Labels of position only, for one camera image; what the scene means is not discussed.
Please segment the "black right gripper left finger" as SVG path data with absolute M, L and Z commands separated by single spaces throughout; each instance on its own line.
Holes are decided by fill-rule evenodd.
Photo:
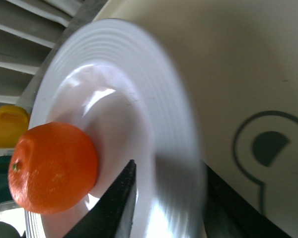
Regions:
M 137 196 L 137 166 L 130 160 L 96 205 L 66 238 L 128 238 Z

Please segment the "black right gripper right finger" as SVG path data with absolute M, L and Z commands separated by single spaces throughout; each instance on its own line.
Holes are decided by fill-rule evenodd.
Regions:
M 247 238 L 289 237 L 265 216 L 257 212 L 211 168 L 207 168 L 207 173 L 209 188 L 215 193 L 229 218 Z

